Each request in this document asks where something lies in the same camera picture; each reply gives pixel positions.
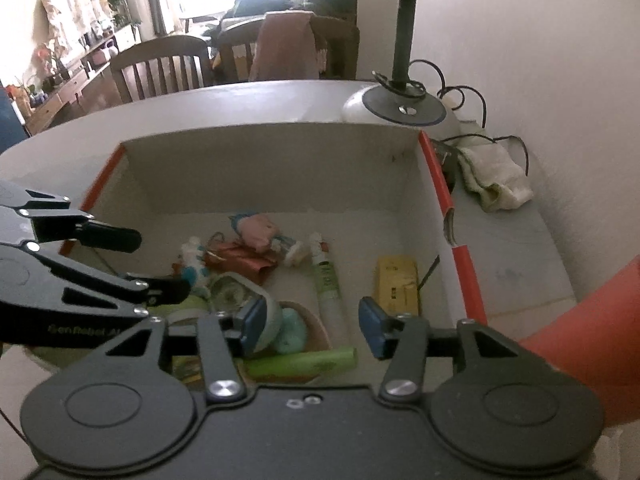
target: green cylinder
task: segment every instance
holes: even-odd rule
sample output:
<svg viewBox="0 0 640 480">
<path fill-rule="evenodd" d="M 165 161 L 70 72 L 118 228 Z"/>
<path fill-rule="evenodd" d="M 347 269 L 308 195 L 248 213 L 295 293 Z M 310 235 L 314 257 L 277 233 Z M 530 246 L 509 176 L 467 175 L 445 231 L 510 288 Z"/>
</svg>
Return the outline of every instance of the green cylinder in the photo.
<svg viewBox="0 0 640 480">
<path fill-rule="evenodd" d="M 345 346 L 335 350 L 302 352 L 300 354 L 264 357 L 244 361 L 244 369 L 249 377 L 299 377 L 337 373 L 355 368 L 356 349 Z"/>
</svg>

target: white table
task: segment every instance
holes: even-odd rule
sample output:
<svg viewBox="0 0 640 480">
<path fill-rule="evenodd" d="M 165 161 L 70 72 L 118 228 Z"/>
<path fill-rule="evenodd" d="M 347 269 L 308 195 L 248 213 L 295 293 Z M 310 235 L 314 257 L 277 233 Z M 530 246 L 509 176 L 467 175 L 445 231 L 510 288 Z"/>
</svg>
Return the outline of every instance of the white table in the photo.
<svg viewBox="0 0 640 480">
<path fill-rule="evenodd" d="M 17 144 L 0 155 L 0 178 L 69 196 L 79 205 L 123 140 L 232 124 L 340 122 L 344 102 L 366 85 L 355 81 L 242 83 L 133 102 Z M 514 212 L 486 214 L 462 185 L 456 185 L 452 196 L 456 241 L 469 247 L 490 325 L 521 338 L 574 306 L 566 271 L 535 203 Z M 24 394 L 46 376 L 20 348 L 11 348 L 0 361 L 0 406 L 13 420 L 18 420 Z M 7 387 L 12 381 L 17 386 Z M 0 420 L 2 480 L 20 478 L 33 466 L 21 448 L 24 444 Z"/>
</svg>

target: black pole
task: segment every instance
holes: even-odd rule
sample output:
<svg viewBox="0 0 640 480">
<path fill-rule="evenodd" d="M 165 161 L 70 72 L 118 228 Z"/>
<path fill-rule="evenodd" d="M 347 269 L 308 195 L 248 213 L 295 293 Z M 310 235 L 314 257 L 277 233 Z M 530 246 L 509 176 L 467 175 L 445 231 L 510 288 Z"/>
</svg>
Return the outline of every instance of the black pole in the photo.
<svg viewBox="0 0 640 480">
<path fill-rule="evenodd" d="M 398 22 L 396 24 L 396 49 L 391 84 L 404 90 L 409 79 L 411 44 L 414 40 L 415 0 L 398 0 Z"/>
</svg>

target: green label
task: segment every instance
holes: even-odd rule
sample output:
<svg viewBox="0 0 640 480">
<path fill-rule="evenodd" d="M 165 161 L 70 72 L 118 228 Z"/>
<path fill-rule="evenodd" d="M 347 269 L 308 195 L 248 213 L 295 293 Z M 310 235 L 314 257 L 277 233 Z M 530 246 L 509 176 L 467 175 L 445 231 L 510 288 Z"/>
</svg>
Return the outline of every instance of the green label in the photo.
<svg viewBox="0 0 640 480">
<path fill-rule="evenodd" d="M 314 266 L 314 280 L 318 294 L 323 292 L 338 292 L 338 277 L 335 275 L 335 268 L 332 262 L 322 262 Z"/>
</svg>

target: folded towel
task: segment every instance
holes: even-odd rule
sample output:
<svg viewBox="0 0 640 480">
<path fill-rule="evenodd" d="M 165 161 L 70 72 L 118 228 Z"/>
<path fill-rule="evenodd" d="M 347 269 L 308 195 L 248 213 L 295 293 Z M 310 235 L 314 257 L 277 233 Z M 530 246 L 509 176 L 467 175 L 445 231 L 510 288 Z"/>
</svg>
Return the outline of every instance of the folded towel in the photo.
<svg viewBox="0 0 640 480">
<path fill-rule="evenodd" d="M 465 187 L 480 195 L 482 209 L 517 209 L 533 198 L 524 170 L 498 142 L 465 137 L 457 145 Z"/>
<path fill-rule="evenodd" d="M 306 10 L 266 13 L 249 81 L 319 78 L 313 15 Z"/>
</svg>

